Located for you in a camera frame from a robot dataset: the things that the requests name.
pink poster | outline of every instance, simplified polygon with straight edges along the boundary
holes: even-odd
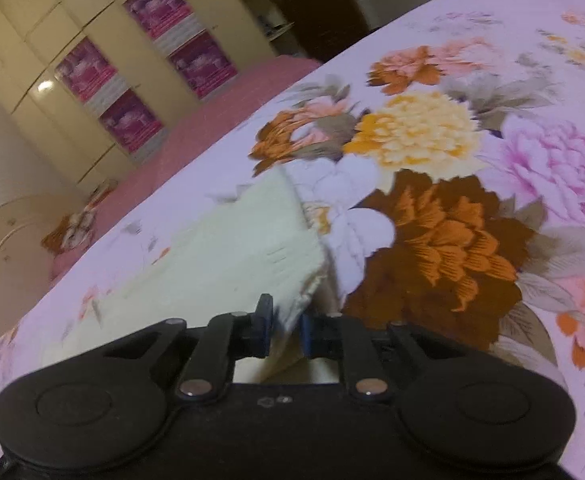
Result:
[[[82,103],[89,101],[117,70],[88,38],[83,39],[58,65],[55,75]]]
[[[184,0],[127,0],[125,7],[199,98],[237,75]]]
[[[132,90],[119,97],[99,120],[129,153],[135,153],[163,129]]]
[[[163,124],[88,38],[57,66],[55,76],[133,159],[141,161],[159,148],[166,133]]]
[[[208,32],[202,32],[170,56],[199,98],[237,75],[234,65]]]

pink bed sheet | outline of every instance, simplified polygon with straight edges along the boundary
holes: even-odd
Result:
[[[277,94],[320,67],[318,61],[278,56],[240,74],[230,87],[186,116],[157,155],[135,170],[99,205],[92,237],[60,254],[51,271],[54,286],[99,238],[165,181]]]

shelf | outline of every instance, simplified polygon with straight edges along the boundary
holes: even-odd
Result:
[[[282,34],[285,34],[289,30],[291,30],[291,28],[293,28],[294,24],[295,24],[295,22],[286,23],[284,25],[284,27],[277,30],[274,34],[271,34],[270,36],[266,36],[266,38],[268,38],[268,41],[274,41],[277,38],[279,38],[279,36],[281,36]]]

patterned fabric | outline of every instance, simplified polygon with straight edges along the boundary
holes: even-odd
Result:
[[[0,389],[275,164],[330,253],[343,310],[556,381],[578,413],[561,462],[585,480],[585,0],[434,0],[305,77],[122,219],[0,340]]]

white flower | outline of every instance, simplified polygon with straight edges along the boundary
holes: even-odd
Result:
[[[355,207],[377,187],[377,164],[370,158],[346,155],[339,162],[293,160],[284,169],[307,217],[329,248],[343,304],[364,279],[365,259],[390,247],[395,238],[389,218],[373,209]]]

